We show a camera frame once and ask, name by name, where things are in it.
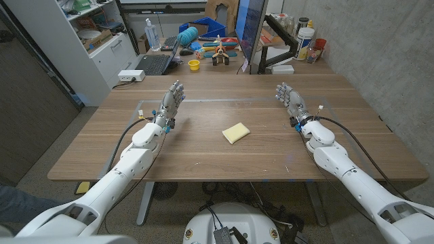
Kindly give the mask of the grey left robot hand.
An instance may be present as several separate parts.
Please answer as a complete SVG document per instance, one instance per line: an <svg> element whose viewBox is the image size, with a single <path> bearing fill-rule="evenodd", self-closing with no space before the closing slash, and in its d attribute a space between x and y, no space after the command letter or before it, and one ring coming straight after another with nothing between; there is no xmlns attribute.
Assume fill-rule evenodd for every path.
<svg viewBox="0 0 434 244"><path fill-rule="evenodd" d="M164 94L155 115L154 123L162 128L174 128L174 117L177 114L180 103L185 99L184 85L177 80Z"/></svg>

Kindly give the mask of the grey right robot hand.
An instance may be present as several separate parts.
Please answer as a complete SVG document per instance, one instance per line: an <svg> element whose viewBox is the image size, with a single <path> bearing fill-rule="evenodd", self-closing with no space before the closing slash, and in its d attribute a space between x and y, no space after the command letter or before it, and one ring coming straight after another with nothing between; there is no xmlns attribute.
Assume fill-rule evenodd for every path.
<svg viewBox="0 0 434 244"><path fill-rule="evenodd" d="M313 116L308 112L306 103L300 94L287 83L277 85L275 96L286 108L290 116L292 127L304 126L312 120Z"/></svg>

